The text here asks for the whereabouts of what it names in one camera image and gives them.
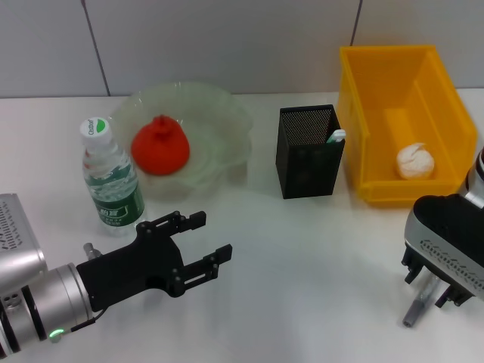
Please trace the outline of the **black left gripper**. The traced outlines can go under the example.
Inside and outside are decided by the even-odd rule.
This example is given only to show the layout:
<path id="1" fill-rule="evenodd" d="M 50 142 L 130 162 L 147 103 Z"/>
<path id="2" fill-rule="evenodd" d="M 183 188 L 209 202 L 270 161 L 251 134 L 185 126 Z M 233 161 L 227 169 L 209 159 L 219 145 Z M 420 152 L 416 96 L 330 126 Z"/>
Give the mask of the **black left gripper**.
<path id="1" fill-rule="evenodd" d="M 232 245 L 184 267 L 180 250 L 171 238 L 205 224 L 204 211 L 189 217 L 175 211 L 138 225 L 131 244 L 77 265 L 92 311 L 107 309 L 149 289 L 179 297 L 185 290 L 217 279 L 220 265 L 231 260 Z"/>

